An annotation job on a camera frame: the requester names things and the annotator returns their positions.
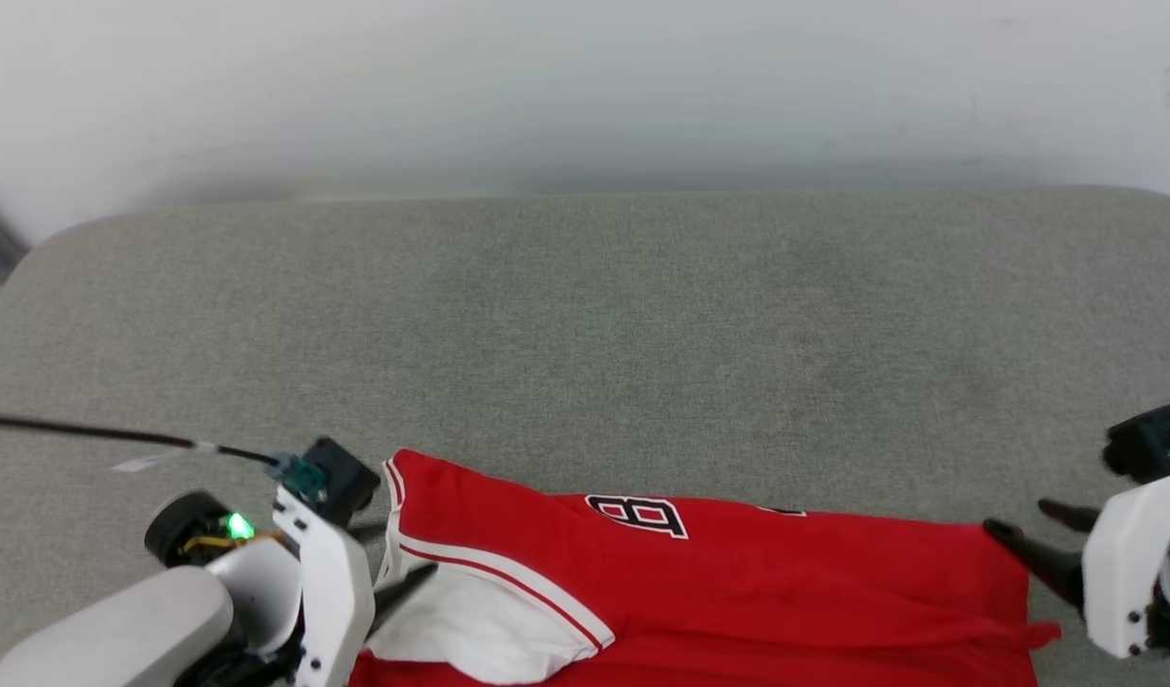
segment printed number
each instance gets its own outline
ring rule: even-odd
[[[585,496],[585,503],[604,516],[620,524],[663,531],[674,540],[686,540],[686,527],[677,517],[677,509],[665,499],[639,499],[635,496]]]

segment black wheel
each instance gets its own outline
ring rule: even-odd
[[[206,492],[178,496],[153,517],[144,534],[144,548],[165,566],[206,564],[209,561],[205,556],[192,557],[183,552],[183,547],[193,536],[223,536],[222,522],[229,513],[223,503]]]

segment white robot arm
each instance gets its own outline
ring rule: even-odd
[[[180,496],[145,535],[168,570],[23,640],[0,662],[0,687],[344,686],[376,618],[433,568],[374,592],[344,528],[380,480],[329,439],[285,458],[277,478],[297,461],[314,479],[281,479],[278,534],[254,536],[205,492]]]
[[[1101,509],[1039,501],[1045,514],[1089,535],[1081,554],[1034,542],[997,520],[985,528],[1082,613],[1096,647],[1117,658],[1170,652],[1170,405],[1107,434],[1104,462],[1140,487]]]

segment gray fabric surface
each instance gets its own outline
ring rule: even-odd
[[[1129,487],[1103,431],[1165,400],[1170,199],[1116,188],[185,209],[67,232],[0,295],[0,411],[1073,547],[1034,500]],[[0,433],[0,653],[157,570],[170,496],[262,521],[249,465],[109,473],[150,452]],[[1170,683],[1032,613],[1068,634],[1044,686]]]

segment green led light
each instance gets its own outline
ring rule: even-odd
[[[228,535],[233,540],[249,540],[254,536],[254,527],[241,514],[232,514],[228,520],[225,521],[225,525],[228,527]]]

